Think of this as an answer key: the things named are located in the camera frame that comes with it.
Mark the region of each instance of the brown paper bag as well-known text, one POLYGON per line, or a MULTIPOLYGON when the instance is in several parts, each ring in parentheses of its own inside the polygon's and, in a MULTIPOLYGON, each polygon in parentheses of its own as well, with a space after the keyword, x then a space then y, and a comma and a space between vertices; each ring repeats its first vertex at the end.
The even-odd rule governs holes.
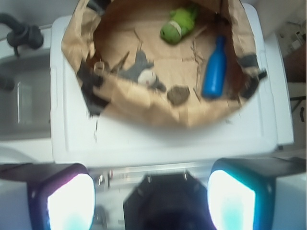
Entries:
POLYGON ((254 94, 266 74, 259 70, 254 36, 241 2, 193 1, 200 6, 195 29, 176 46, 160 38, 160 29, 169 20, 169 12, 186 6, 188 0, 114 0, 102 16, 88 7, 89 0, 79 1, 63 37, 62 51, 92 114, 154 126, 195 127, 230 115, 254 94), (224 19, 222 26, 217 26, 216 15, 224 19), (225 92, 218 100, 206 100, 201 88, 218 31, 226 36, 225 92), (154 63, 155 73, 168 90, 174 85, 189 87, 187 102, 173 106, 166 92, 122 79, 107 68, 93 71, 97 62, 112 68, 129 52, 123 66, 127 69, 140 49, 154 63))

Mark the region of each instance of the stuffed animal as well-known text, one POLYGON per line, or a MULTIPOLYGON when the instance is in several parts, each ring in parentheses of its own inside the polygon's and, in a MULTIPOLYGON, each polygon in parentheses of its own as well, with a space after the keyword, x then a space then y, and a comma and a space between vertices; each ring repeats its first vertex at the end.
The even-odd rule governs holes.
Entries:
POLYGON ((198 6, 192 4, 187 8, 171 11, 171 20, 164 24, 160 31, 162 39, 173 45, 179 43, 183 36, 194 29, 198 10, 198 6))
POLYGON ((166 91, 166 87, 159 81, 157 75, 150 69, 154 66, 153 62, 148 62, 144 51, 138 50, 135 57, 135 64, 128 70, 119 70, 118 75, 122 78, 131 80, 147 88, 166 91))

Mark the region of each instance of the black tape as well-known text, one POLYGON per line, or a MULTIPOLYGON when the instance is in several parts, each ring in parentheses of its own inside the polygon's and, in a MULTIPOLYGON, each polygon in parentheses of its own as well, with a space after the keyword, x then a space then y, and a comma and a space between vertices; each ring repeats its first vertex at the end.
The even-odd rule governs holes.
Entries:
POLYGON ((260 80, 265 78, 266 76, 267 72, 263 71, 257 77, 250 77, 250 82, 248 83, 248 86, 240 92, 241 96, 246 99, 251 98, 258 88, 260 80))
POLYGON ((81 61, 77 76, 88 89, 92 89, 93 86, 100 87, 103 84, 103 78, 91 71, 83 60, 81 61))
POLYGON ((88 90, 84 85, 81 87, 85 104, 90 113, 90 116, 99 116, 103 109, 109 104, 108 101, 97 97, 93 90, 88 90))
POLYGON ((111 3, 111 0, 90 0, 87 7, 96 11, 98 15, 105 13, 106 7, 111 3))
POLYGON ((239 65, 243 68, 259 67, 256 54, 244 56, 242 58, 239 58, 237 61, 239 65))
POLYGON ((90 115, 100 115, 109 102, 97 97, 93 93, 93 87, 100 87, 103 84, 103 78, 91 71, 83 60, 77 76, 83 81, 81 92, 90 115))

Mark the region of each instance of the white wall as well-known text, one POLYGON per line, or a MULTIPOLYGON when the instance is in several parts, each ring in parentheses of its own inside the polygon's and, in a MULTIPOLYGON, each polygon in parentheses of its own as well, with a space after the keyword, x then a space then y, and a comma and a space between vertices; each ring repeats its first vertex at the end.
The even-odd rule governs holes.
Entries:
MULTIPOLYGON (((255 4, 258 0, 243 0, 255 4)), ((21 22, 39 26, 52 24, 57 18, 73 13, 78 0, 0 0, 0 12, 9 13, 21 22)), ((10 30, 0 25, 0 39, 10 30)))

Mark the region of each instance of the white surface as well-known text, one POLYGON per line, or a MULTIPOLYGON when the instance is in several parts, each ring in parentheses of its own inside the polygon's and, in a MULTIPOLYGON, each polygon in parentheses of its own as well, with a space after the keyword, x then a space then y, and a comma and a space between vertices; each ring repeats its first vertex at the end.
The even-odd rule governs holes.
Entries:
POLYGON ((292 144, 294 142, 291 107, 287 79, 283 66, 282 54, 275 34, 265 39, 268 74, 271 82, 271 91, 274 95, 274 107, 276 111, 277 137, 279 145, 292 144))
MULTIPOLYGON (((44 35, 44 44, 41 49, 50 48, 51 29, 42 30, 44 35)), ((0 59, 14 55, 14 49, 8 46, 7 41, 0 41, 0 59)), ((20 55, 27 51, 25 47, 18 48, 20 55)), ((10 148, 19 153, 24 154, 25 157, 29 157, 34 161, 53 161, 52 146, 50 138, 31 139, 31 140, 16 140, 16 141, 0 141, 0 147, 10 148)), ((2 154, 7 154, 7 151, 0 149, 0 157, 2 154)), ((15 158, 14 155, 10 156, 10 161, 15 158)))
POLYGON ((25 182, 0 179, 0 204, 0 229, 32 229, 25 182))
POLYGON ((279 177, 272 230, 306 229, 306 172, 279 177))
MULTIPOLYGON (((256 35, 258 62, 267 69, 257 12, 244 5, 256 35)), ((56 20, 51 44, 51 135, 56 162, 131 166, 191 162, 273 151, 277 131, 271 84, 226 121, 193 130, 152 128, 108 117, 89 118, 75 74, 61 52, 69 17, 56 20)))

